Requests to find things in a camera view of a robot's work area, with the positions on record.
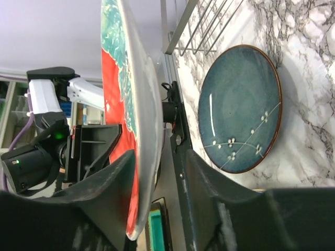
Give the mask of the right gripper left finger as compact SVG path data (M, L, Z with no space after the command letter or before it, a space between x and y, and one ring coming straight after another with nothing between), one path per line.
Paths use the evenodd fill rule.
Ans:
M126 226L133 150L52 197L1 192L1 250L135 250Z

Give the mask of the wire dish rack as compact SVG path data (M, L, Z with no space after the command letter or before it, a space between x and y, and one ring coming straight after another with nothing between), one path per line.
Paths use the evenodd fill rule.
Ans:
M180 56L187 51L204 55L216 52L215 45L244 1L186 1L176 18L174 31L168 26L168 5L160 1L162 19L162 52Z

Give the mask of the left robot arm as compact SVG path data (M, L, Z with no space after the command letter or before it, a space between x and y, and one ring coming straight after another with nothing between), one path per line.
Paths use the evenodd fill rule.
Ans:
M27 145L2 155L4 174L12 190L30 197L49 187L64 172L65 182L77 183L107 166L122 133L121 125L70 127L60 101L104 109L102 88L69 67L27 72L30 105L37 135Z

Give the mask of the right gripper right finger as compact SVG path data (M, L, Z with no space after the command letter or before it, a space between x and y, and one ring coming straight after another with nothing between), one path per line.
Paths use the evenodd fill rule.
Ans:
M334 250L334 189L255 192L186 153L196 250Z

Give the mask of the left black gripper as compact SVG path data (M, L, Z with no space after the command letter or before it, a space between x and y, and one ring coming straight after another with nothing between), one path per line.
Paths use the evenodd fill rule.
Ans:
M75 158L75 127L58 122L24 146L1 156L4 174L14 193L34 195L48 188L58 177L81 181L103 169L116 147L122 128L119 124L83 125L79 160Z

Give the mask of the grey white plate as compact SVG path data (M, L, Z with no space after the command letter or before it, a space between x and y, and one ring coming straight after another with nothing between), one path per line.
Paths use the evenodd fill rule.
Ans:
M153 199L163 148L163 110L154 63L139 36L127 1L101 2L102 79L105 120L122 134L109 159L136 154L126 234L143 231Z

